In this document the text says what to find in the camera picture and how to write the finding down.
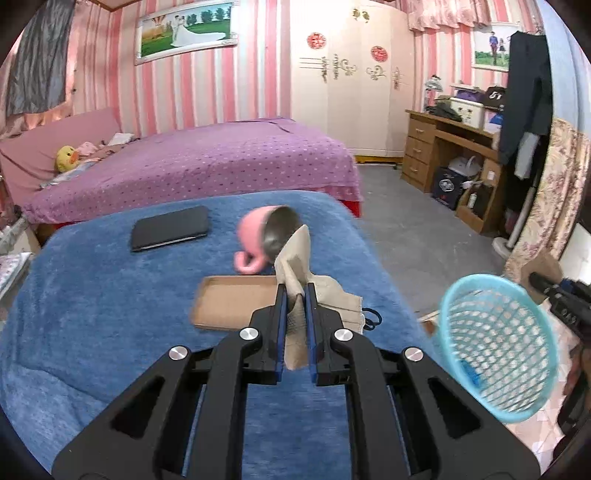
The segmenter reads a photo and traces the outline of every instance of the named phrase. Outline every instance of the white storage box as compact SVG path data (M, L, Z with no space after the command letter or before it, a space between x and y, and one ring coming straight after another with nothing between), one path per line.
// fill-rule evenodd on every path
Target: white storage box
M482 129L484 127L484 105L461 98L451 98L450 106L460 115L466 125Z

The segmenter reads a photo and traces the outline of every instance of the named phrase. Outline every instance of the black box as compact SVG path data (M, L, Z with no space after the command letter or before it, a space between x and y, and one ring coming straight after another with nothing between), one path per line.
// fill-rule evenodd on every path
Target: black box
M460 175L447 167L439 167L433 177L431 195L439 203L444 204L451 210L455 210L464 192L462 183L466 180L467 178L464 175Z

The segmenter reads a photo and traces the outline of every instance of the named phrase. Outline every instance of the desk drawer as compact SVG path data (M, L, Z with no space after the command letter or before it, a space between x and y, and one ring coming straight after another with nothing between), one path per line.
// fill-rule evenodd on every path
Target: desk drawer
M424 184L427 180L429 166L419 162L416 158L406 155L402 160L402 173Z
M426 124L425 122L411 118L408 124L408 134L418 140L433 143L435 140L435 125Z
M405 154L409 157L416 158L425 164L429 164L432 148L433 146L430 143L421 142L413 137L407 137Z

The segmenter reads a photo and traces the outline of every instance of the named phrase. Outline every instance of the wooden desk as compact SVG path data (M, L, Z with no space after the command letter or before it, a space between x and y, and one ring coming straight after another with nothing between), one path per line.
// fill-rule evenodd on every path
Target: wooden desk
M430 192L439 167L465 156L468 149L485 158L481 179L493 187L489 206L481 219L460 200L456 215L478 233L495 230L502 215L505 174L491 148L493 135L461 122L429 113L406 110L410 115L408 137L402 160L402 179L422 192Z

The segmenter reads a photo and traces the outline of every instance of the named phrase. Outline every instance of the blue blanket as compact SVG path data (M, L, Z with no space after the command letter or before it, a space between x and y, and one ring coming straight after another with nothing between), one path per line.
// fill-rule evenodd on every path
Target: blue blanket
M263 205L290 205L310 227L311 269L377 309L377 346L432 346L380 266L358 221L331 197L265 192L130 210L59 230L33 261L0 333L0 404L33 455L50 469L56 454L114 397L173 345L194 351L221 332L189 323L207 275L233 274L238 220ZM206 205L207 238L132 254L141 218ZM316 388L307 369L276 387L249 389L245 479L350 478L343 387Z

